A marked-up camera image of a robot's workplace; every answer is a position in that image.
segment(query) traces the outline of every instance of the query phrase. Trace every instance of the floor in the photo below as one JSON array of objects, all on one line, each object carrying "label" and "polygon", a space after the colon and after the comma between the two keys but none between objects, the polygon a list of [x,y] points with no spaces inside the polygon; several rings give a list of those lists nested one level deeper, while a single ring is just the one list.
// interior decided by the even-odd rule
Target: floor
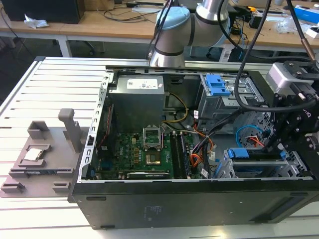
[{"label": "floor", "polygon": [[[45,39],[21,39],[25,41],[25,45],[30,50],[31,56],[22,46],[21,41],[15,39],[16,47],[9,49],[8,47],[0,50],[0,104],[5,100],[16,83],[23,76],[30,64],[33,62],[35,56],[60,56],[60,49],[58,45],[54,45],[52,40]],[[147,50],[146,44],[136,43],[106,43],[106,52],[101,53],[102,44],[99,42],[92,42],[96,50],[96,55],[93,57],[100,58],[126,58],[126,59],[144,59]],[[89,55],[90,49],[81,41],[72,41],[71,50],[73,57],[92,57]],[[186,60],[194,61],[218,61],[221,49],[214,48],[211,51],[211,59],[206,57],[208,48],[197,48],[196,57],[189,57],[190,47],[184,51]],[[272,52],[259,51],[259,55],[271,56]],[[239,62],[239,52],[234,50],[230,56],[230,61]],[[264,61],[255,58],[249,59],[248,62],[262,62],[271,63],[271,61]]]}]

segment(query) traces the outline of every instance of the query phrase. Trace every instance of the workbench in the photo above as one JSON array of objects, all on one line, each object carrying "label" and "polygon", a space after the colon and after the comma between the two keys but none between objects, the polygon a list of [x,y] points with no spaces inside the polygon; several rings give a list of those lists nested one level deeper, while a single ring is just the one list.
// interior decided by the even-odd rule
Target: workbench
[{"label": "workbench", "polygon": [[[293,1],[293,4],[304,6],[313,6],[313,2]],[[114,14],[121,14],[128,9],[116,9]],[[98,42],[124,42],[124,43],[145,43],[148,44],[153,37],[156,20],[156,14],[146,16],[150,21],[137,23],[122,23],[106,19],[102,16],[103,11],[86,11],[79,24],[64,24],[49,22],[49,27],[33,29],[28,27],[24,22],[10,21],[5,15],[7,23],[13,31],[21,38],[39,38],[57,40],[63,57],[72,57],[69,40],[98,41]],[[128,12],[117,18],[130,18],[138,16],[139,13]],[[305,52],[300,38],[297,34],[286,33],[278,34],[276,32],[276,22],[265,22],[260,36],[254,46],[255,50],[267,51],[286,51],[286,52]],[[249,40],[253,39],[256,29],[251,29],[248,23],[244,25],[244,33]],[[7,27],[3,19],[0,18],[0,36],[14,37],[14,34]],[[319,39],[312,39],[307,36],[314,51],[319,52]],[[227,62],[234,46],[226,40],[221,46],[223,48],[219,61]],[[195,56],[195,48],[191,50],[191,56]]]},{"label": "workbench", "polygon": [[[89,126],[105,66],[147,66],[146,60],[37,58],[0,106],[0,184],[5,181],[28,138],[32,120],[63,126],[57,115],[73,108],[80,126]],[[186,62],[191,68],[237,70],[239,63]],[[246,64],[265,76],[270,64]],[[67,198],[0,198],[1,239],[181,239],[181,238],[318,238],[319,203],[312,203],[279,224],[190,228],[93,230],[77,204]]]}]

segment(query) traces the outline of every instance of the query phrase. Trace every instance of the motherboard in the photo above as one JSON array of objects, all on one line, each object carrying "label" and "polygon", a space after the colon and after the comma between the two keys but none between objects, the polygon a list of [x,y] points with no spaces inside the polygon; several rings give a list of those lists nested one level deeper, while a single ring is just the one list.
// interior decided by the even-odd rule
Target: motherboard
[{"label": "motherboard", "polygon": [[112,158],[100,154],[96,176],[101,180],[199,178],[187,165],[194,147],[191,134],[158,134],[153,128],[118,133],[115,141]]}]

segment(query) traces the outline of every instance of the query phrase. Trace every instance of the cpu chip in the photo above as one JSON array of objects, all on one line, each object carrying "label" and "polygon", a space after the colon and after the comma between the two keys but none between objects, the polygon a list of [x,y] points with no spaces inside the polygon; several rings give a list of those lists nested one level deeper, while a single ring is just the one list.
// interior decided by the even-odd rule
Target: cpu chip
[{"label": "cpu chip", "polygon": [[145,159],[146,165],[160,165],[160,152],[148,152]]}]

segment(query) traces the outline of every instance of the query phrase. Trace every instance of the white plastic bag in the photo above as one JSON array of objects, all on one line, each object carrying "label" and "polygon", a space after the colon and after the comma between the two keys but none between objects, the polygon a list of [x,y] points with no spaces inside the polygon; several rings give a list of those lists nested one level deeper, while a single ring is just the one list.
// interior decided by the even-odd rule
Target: white plastic bag
[{"label": "white plastic bag", "polygon": [[276,24],[276,30],[278,33],[295,32],[295,23],[292,16],[285,17],[283,21],[279,21]]},{"label": "white plastic bag", "polygon": [[[312,27],[311,25],[300,23],[300,21],[299,21],[299,24],[301,25],[301,29],[302,29],[303,33],[305,33],[309,28]],[[283,21],[277,22],[276,30],[278,33],[288,33],[288,32],[295,33],[295,32],[297,32],[293,17],[288,16],[288,17],[285,17],[285,19]]]},{"label": "white plastic bag", "polygon": [[49,24],[46,22],[46,20],[36,20],[32,19],[31,17],[25,16],[24,23],[27,24],[29,27],[32,27],[33,29],[36,29],[37,27],[45,27],[49,26]]}]

